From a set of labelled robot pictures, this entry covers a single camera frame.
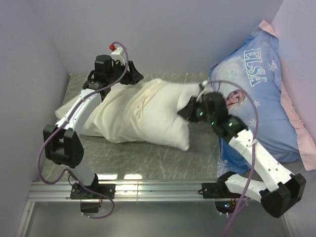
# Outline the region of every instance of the blue pillow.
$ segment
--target blue pillow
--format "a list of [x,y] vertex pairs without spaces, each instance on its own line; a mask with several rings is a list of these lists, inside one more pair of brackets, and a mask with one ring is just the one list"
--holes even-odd
[[[278,39],[257,27],[247,40],[220,64],[213,66],[209,80],[228,80],[240,85],[251,98],[259,114],[257,139],[280,162],[300,159],[297,136],[281,103],[281,71]],[[213,84],[226,98],[229,113],[238,116],[254,131],[253,107],[244,93],[226,83]],[[250,164],[222,138],[217,176],[227,171],[243,174]]]

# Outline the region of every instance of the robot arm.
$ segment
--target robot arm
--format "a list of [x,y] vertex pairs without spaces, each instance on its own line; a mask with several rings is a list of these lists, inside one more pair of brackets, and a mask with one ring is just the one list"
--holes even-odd
[[[306,184],[305,178],[301,174],[294,175],[275,160],[258,140],[253,141],[253,134],[247,125],[238,117],[228,114],[225,99],[220,93],[207,93],[201,97],[201,100],[192,97],[178,114],[188,121],[210,123],[214,132],[250,164],[252,164],[252,146],[256,143],[254,169],[263,182],[251,180],[245,196],[261,202],[270,215],[280,217],[301,200]],[[218,178],[217,182],[219,188],[216,192],[222,190],[226,194],[241,194],[247,178],[229,171]]]
[[[46,141],[58,128],[67,123],[47,143],[45,156],[57,165],[66,166],[84,186],[92,191],[98,190],[98,177],[82,161],[84,150],[78,134],[80,134],[91,113],[101,104],[111,88],[99,93],[94,92],[114,83],[123,74],[126,67],[123,48],[115,48],[111,45],[110,49],[112,50],[111,56],[99,55],[96,57],[95,70],[89,74],[79,98],[67,114],[54,126],[47,125],[43,131],[44,141]],[[135,69],[132,61],[127,63],[129,71],[120,83],[136,84],[143,79],[143,76]],[[75,110],[75,113],[68,120],[73,110]]]

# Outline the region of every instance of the white pillow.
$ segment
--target white pillow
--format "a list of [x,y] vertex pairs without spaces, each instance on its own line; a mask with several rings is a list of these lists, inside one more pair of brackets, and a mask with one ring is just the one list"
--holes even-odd
[[[198,83],[154,79],[137,85],[116,84],[92,112],[81,134],[103,136],[114,143],[149,142],[186,151],[190,146],[188,122],[177,112],[198,93]],[[59,119],[77,98],[55,112]]]

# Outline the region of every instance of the gray marble floor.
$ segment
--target gray marble floor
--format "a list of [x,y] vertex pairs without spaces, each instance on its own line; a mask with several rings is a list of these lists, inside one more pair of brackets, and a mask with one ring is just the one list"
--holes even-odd
[[[76,96],[87,74],[73,74],[64,103]],[[162,78],[174,82],[201,82],[207,74],[146,74],[144,80]],[[207,124],[190,124],[187,152],[148,143],[113,144],[104,138],[80,136],[84,161],[101,179],[204,179],[216,178],[219,144]],[[61,167],[46,161],[43,174],[55,179]]]

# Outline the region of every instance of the red connector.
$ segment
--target red connector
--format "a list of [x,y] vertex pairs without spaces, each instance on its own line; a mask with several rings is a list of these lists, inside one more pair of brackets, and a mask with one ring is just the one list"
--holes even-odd
[[114,45],[114,44],[111,44],[111,45],[110,45],[110,50],[112,50],[112,51],[116,50],[116,48],[115,48],[115,45]]

